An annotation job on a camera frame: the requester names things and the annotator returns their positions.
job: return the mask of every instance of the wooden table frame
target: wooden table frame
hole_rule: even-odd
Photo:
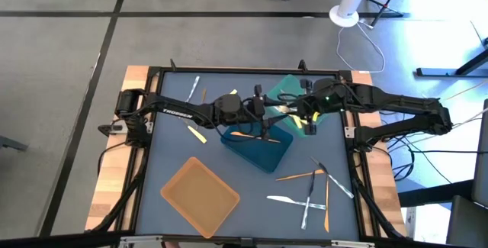
[[[158,88],[156,87],[157,77],[152,77],[152,81],[147,82],[147,79],[149,79],[149,74],[153,73],[151,72],[151,68],[152,67],[149,66],[128,66],[124,83],[122,85],[122,90],[147,89],[151,92],[155,92]],[[306,68],[301,69],[304,69],[304,71],[299,69],[290,69],[290,73],[307,74]],[[347,73],[350,75],[353,82],[372,85],[371,76],[367,72],[353,71]],[[356,114],[346,112],[348,126],[356,126],[354,125],[355,119],[353,115]],[[381,125],[380,115],[378,112],[371,114],[359,114],[356,118],[358,118],[361,126],[378,127]],[[107,147],[121,143],[125,140],[125,138],[126,136],[124,134],[110,135],[108,138]],[[384,150],[387,149],[385,143],[380,142],[375,146]],[[130,161],[131,151],[132,154],[135,154],[135,161],[133,162]],[[131,150],[131,148],[127,146],[121,146],[106,152],[101,164],[101,171],[95,187],[95,193],[92,199],[90,211],[88,213],[85,229],[92,229],[93,227],[99,225],[103,217],[113,208],[124,190],[124,186],[127,187],[128,182],[131,178],[133,178],[133,175],[135,175],[136,171],[139,169],[140,160],[142,159],[143,153],[143,150]],[[361,156],[359,153],[354,154],[356,163],[360,163],[360,158],[366,159],[365,163],[367,164],[367,170],[365,172],[369,174],[370,181],[364,181],[364,170],[359,167],[357,168],[357,171],[361,180],[363,180],[365,185],[368,185],[369,183],[371,184],[374,200],[378,207],[382,210],[385,217],[395,227],[395,229],[401,234],[406,235],[405,225],[403,223],[403,218],[400,211],[400,201],[396,191],[397,188],[390,166],[390,158],[379,150],[373,150],[372,152],[366,153],[363,156]],[[130,224],[130,220],[133,215],[134,203],[136,202],[134,199],[135,195],[136,192],[134,192],[131,199],[127,202],[124,209],[124,218],[122,220],[118,220],[117,225],[115,225],[116,223],[112,224],[111,230],[113,230],[115,226],[117,226],[118,230],[128,230],[133,226],[133,224]],[[374,222],[371,220],[371,213],[362,198],[361,212],[365,235],[374,236],[375,227],[376,230],[378,230],[378,226],[375,226]],[[380,235],[382,237],[386,236],[381,228]]]

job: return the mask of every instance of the orange tray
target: orange tray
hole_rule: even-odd
[[[191,157],[161,189],[161,196],[205,238],[212,237],[239,203],[239,194]]]

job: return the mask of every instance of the gray floor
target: gray floor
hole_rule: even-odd
[[[1,10],[111,11],[116,0],[0,0]],[[328,11],[340,0],[125,0],[123,11]],[[383,50],[387,68],[373,75],[392,93],[446,97],[480,80],[416,79],[418,66],[457,67],[483,50],[488,33],[480,11],[485,0],[393,0],[392,8],[410,13],[382,20],[371,39]],[[377,7],[361,3],[359,11]],[[0,18],[0,134],[28,143],[26,153],[0,150],[0,238],[34,234],[59,159],[66,147],[100,50],[108,18]],[[294,68],[305,59],[311,69],[346,69],[336,56],[339,29],[328,19],[312,18],[121,18],[111,41],[53,232],[81,232],[96,183],[96,161],[106,138],[97,132],[113,116],[127,65],[251,66]],[[376,70],[380,58],[357,28],[342,32],[341,53],[358,69]],[[482,107],[487,86],[446,102],[454,122]],[[401,117],[385,118],[388,121]],[[476,149],[477,122],[421,144],[423,149]],[[466,144],[455,142],[466,135]],[[409,154],[395,152],[394,165]],[[473,156],[431,155],[452,181],[469,179]],[[417,156],[416,168],[400,182],[445,183]]]

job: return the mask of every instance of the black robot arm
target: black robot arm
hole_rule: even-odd
[[[255,94],[251,98],[241,100],[237,94],[222,95],[212,103],[194,105],[153,92],[146,94],[142,89],[128,89],[120,92],[115,114],[125,121],[126,144],[133,147],[145,147],[150,142],[144,116],[154,111],[190,119],[207,129],[214,129],[220,125],[260,123],[261,137],[266,138],[267,129],[287,115],[264,119],[265,107],[286,105],[286,103],[271,100],[266,95],[261,96],[260,93],[261,86],[257,85]],[[145,105],[137,109],[140,97],[145,98]]]
[[[306,94],[299,96],[289,106],[296,107],[296,114],[309,121],[305,125],[308,133],[316,132],[312,119],[315,112],[319,114],[338,111],[371,113],[384,110],[414,115],[413,118],[405,121],[374,128],[365,126],[348,128],[346,137],[353,140],[353,147],[356,150],[369,151],[380,140],[389,140],[415,132],[442,135],[452,129],[449,111],[437,98],[392,95],[371,85],[343,83],[334,79],[321,79],[313,85],[303,80],[301,84]]]

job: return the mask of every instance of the black floor line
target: black floor line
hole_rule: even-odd
[[[0,11],[2,17],[32,18],[104,18],[114,15],[111,11]]]
[[[117,0],[114,13],[120,11],[123,2],[124,0]],[[48,197],[48,199],[50,199],[48,202],[49,206],[44,208],[45,211],[43,212],[39,222],[40,228],[37,232],[39,233],[40,237],[48,237],[51,235],[53,230],[53,225],[56,221],[59,206],[61,205],[63,194],[66,190],[69,174],[71,172],[73,163],[75,162],[76,152],[78,150],[80,140],[82,139],[88,113],[90,112],[90,107],[92,106],[98,81],[100,80],[101,71],[107,57],[107,52],[110,47],[112,37],[114,36],[117,19],[118,17],[112,17],[108,23],[107,32],[105,33],[100,52],[98,54],[97,63],[93,69],[93,73],[91,75],[90,82],[88,83],[88,88],[86,89],[85,97],[83,98],[82,106],[79,109],[79,113],[76,117],[75,125],[72,129],[69,141],[66,144],[63,158],[58,168],[58,173],[56,174],[55,183],[51,189],[50,196]]]
[[[2,17],[27,18],[329,18],[329,12],[309,11],[120,11],[117,2],[114,11],[0,11]],[[377,12],[359,12],[360,18],[375,18]],[[384,13],[382,18],[398,18]]]

